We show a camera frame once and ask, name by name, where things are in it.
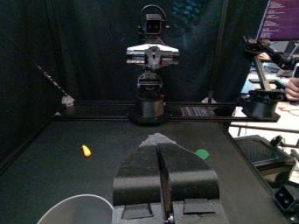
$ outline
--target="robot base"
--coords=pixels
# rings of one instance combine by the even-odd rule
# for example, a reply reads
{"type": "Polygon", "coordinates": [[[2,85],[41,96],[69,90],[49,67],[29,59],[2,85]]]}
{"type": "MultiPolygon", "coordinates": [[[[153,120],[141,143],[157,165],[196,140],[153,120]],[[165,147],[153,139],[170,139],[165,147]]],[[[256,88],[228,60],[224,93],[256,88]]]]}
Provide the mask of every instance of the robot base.
{"type": "Polygon", "coordinates": [[[281,115],[276,112],[277,111],[277,101],[254,101],[253,99],[240,99],[240,104],[244,107],[242,112],[264,121],[277,122],[281,115]]]}
{"type": "Polygon", "coordinates": [[[170,109],[165,106],[165,99],[143,99],[137,97],[137,104],[130,109],[129,118],[142,125],[159,125],[172,119],[170,109]]]}

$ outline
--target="black clamp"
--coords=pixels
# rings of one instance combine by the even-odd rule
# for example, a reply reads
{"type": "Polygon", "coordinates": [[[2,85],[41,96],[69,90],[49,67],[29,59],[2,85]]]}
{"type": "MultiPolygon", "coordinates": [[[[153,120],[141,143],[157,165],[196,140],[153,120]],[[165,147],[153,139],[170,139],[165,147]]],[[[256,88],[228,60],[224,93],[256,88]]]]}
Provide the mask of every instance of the black clamp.
{"type": "Polygon", "coordinates": [[[114,182],[113,223],[229,224],[216,171],[177,143],[142,145],[114,182]]]}

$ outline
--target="green object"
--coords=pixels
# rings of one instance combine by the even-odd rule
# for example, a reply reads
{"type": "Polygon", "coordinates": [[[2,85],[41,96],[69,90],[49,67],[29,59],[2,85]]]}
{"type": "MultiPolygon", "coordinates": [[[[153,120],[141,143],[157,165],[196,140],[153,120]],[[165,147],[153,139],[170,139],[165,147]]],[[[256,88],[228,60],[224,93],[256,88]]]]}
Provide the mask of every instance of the green object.
{"type": "Polygon", "coordinates": [[[210,153],[206,150],[197,150],[196,154],[198,155],[200,158],[206,160],[210,157],[210,153]]]}

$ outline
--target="dark backdrop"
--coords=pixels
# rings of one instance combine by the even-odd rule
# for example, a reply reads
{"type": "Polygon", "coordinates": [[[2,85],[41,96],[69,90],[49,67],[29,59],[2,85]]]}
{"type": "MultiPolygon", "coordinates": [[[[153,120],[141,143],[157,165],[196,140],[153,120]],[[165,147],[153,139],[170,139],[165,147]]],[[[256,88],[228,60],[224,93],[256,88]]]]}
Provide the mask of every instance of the dark backdrop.
{"type": "Polygon", "coordinates": [[[0,29],[0,162],[3,162],[58,111],[62,94],[18,49],[19,46],[58,80],[45,2],[0,1],[0,29]]]}
{"type": "Polygon", "coordinates": [[[143,68],[127,64],[126,52],[141,44],[138,17],[147,4],[165,9],[172,29],[164,40],[182,53],[181,65],[158,71],[166,100],[201,101],[210,90],[218,101],[237,99],[250,68],[242,36],[256,37],[268,0],[2,1],[0,161],[49,121],[62,100],[15,44],[77,100],[133,101],[143,68]]]}

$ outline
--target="black table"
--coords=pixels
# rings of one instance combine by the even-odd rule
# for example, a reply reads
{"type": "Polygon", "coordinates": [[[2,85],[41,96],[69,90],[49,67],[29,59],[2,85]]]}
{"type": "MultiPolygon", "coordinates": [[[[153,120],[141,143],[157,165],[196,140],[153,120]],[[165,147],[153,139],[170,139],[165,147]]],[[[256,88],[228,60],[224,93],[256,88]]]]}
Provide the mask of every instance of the black table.
{"type": "Polygon", "coordinates": [[[288,223],[254,166],[220,123],[141,127],[130,121],[50,123],[0,176],[0,223],[37,223],[57,203],[78,194],[97,194],[113,201],[118,167],[154,133],[192,151],[210,152],[208,163],[220,176],[230,224],[288,223]],[[83,157],[83,144],[93,150],[90,158],[83,157]]]}

